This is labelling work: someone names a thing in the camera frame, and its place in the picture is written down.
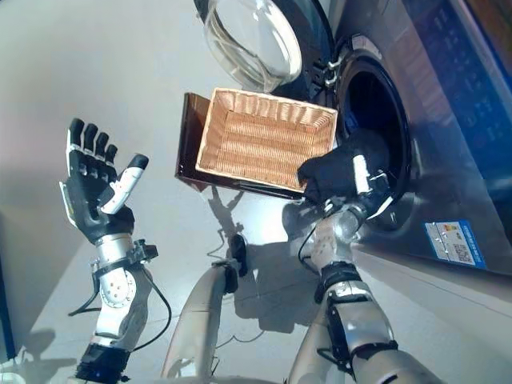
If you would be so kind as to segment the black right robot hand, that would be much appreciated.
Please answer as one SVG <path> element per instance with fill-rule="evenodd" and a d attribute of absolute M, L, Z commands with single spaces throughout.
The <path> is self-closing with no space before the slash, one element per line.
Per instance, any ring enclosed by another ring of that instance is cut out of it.
<path fill-rule="evenodd" d="M 388 173 L 377 169 L 371 173 L 362 154 L 353 157 L 354 182 L 357 192 L 353 204 L 362 220 L 371 220 L 382 214 L 395 200 L 388 180 Z"/>

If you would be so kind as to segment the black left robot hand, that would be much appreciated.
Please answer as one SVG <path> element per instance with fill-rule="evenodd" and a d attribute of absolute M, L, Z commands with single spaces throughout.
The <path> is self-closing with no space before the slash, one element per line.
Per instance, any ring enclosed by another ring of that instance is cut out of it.
<path fill-rule="evenodd" d="M 74 118 L 67 131 L 67 179 L 59 183 L 66 215 L 86 239 L 95 244 L 108 235 L 134 231 L 128 197 L 146 170 L 149 158 L 136 154 L 122 172 L 114 159 L 116 145 L 93 124 Z"/>

